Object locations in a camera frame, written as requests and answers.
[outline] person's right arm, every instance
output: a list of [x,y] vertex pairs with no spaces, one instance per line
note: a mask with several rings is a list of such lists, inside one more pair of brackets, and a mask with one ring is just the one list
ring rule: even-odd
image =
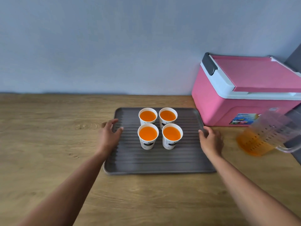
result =
[[251,225],[301,225],[301,219],[283,204],[262,190],[222,157],[220,132],[204,127],[206,138],[199,130],[201,147],[221,176],[235,203]]

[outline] white paper cup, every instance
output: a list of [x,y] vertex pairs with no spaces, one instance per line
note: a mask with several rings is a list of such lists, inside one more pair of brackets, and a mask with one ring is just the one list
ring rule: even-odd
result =
[[[169,140],[167,139],[165,136],[164,136],[164,129],[166,129],[167,127],[174,127],[176,129],[179,130],[180,134],[181,134],[181,137],[178,139],[178,140]],[[176,125],[176,124],[167,124],[163,127],[162,129],[162,135],[163,135],[163,139],[162,139],[162,144],[163,144],[163,147],[167,150],[171,150],[171,149],[174,149],[175,145],[177,144],[177,142],[179,142],[180,139],[182,139],[183,137],[183,131],[182,129],[180,128],[179,125]]]
[[144,121],[140,118],[140,114],[144,111],[152,111],[155,115],[156,115],[156,119],[158,117],[158,114],[156,112],[156,110],[152,109],[152,108],[143,108],[142,110],[140,110],[139,112],[139,119],[140,119],[140,125],[144,125],[144,124],[154,124],[156,119],[154,119],[153,121]]
[[[157,137],[151,141],[147,141],[147,140],[144,140],[140,137],[139,135],[139,132],[142,128],[144,127],[152,127],[154,128],[156,131],[157,131]],[[156,139],[158,138],[158,135],[159,135],[159,129],[153,125],[153,124],[144,124],[144,125],[141,125],[139,128],[138,128],[138,136],[139,136],[139,139],[140,139],[140,143],[141,143],[141,147],[145,150],[150,150],[153,148],[154,144],[155,144],[155,141]]]
[[[163,112],[163,111],[165,111],[165,110],[171,111],[171,112],[173,112],[175,114],[175,119],[173,121],[166,121],[166,120],[164,120],[164,119],[161,118],[160,113]],[[173,108],[163,108],[159,112],[159,118],[160,118],[160,129],[162,130],[162,128],[165,125],[167,125],[167,124],[174,124],[175,123],[175,120],[178,118],[178,113]]]

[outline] rectangular plastic tray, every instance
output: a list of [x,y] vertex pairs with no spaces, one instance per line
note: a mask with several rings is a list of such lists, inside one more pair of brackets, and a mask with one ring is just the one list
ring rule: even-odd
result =
[[151,150],[141,147],[138,128],[138,113],[142,108],[119,108],[115,118],[119,121],[113,126],[115,132],[124,127],[119,145],[104,163],[104,170],[111,175],[124,174],[170,174],[170,173],[208,173],[215,168],[200,147],[198,129],[203,129],[199,112],[194,108],[173,108],[178,113],[175,121],[183,130],[183,137],[172,150],[162,146],[162,131],[159,126],[159,111],[155,125],[159,136]]

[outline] pink cooler lid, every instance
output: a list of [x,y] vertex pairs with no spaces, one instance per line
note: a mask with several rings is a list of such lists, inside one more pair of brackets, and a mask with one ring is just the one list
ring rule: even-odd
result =
[[212,55],[240,92],[301,92],[301,77],[269,57]]

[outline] white cup rim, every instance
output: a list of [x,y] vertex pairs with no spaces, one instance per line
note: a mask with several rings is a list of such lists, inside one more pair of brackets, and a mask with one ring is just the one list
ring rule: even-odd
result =
[[[144,111],[152,111],[155,115],[156,115],[156,118],[153,120],[153,121],[145,121],[143,119],[141,119],[140,115],[142,112]],[[158,113],[156,110],[154,110],[153,108],[143,108],[142,110],[139,111],[139,114],[138,114],[138,117],[143,120],[144,122],[154,122],[157,118],[158,118]]]
[[[140,132],[140,130],[141,130],[142,128],[144,128],[144,127],[152,127],[153,129],[155,129],[155,130],[157,131],[157,136],[156,136],[156,138],[154,138],[153,140],[145,140],[145,139],[141,138],[140,135],[139,135],[139,132]],[[158,129],[157,126],[154,125],[154,124],[143,124],[143,125],[141,125],[141,126],[138,128],[138,137],[139,137],[140,139],[144,140],[144,141],[152,142],[152,141],[156,140],[156,139],[158,138],[158,136],[159,136],[159,129]]]
[[[174,119],[174,120],[172,120],[172,121],[167,121],[167,120],[165,120],[165,119],[162,119],[162,117],[161,117],[160,114],[161,114],[161,112],[166,111],[166,110],[171,111],[171,112],[173,112],[173,113],[175,114],[175,119]],[[173,122],[173,121],[175,121],[175,120],[178,118],[178,113],[177,113],[177,111],[174,110],[173,108],[165,107],[165,108],[162,108],[162,109],[159,111],[159,117],[160,117],[160,119],[163,120],[163,121],[166,121],[166,122]]]
[[[168,139],[168,138],[166,138],[166,136],[164,136],[164,133],[163,133],[163,131],[164,131],[164,129],[166,128],[166,127],[174,127],[174,128],[177,128],[177,127],[179,127],[180,128],[180,130],[179,130],[179,132],[180,132],[180,134],[181,134],[181,137],[178,139],[178,140],[170,140],[170,139]],[[167,125],[165,125],[163,128],[162,128],[162,135],[164,136],[164,138],[166,138],[167,140],[169,140],[169,141],[174,141],[174,142],[177,142],[177,141],[179,141],[180,139],[182,139],[182,137],[183,137],[183,130],[182,130],[182,128],[179,126],[179,125],[176,125],[176,124],[167,124]]]

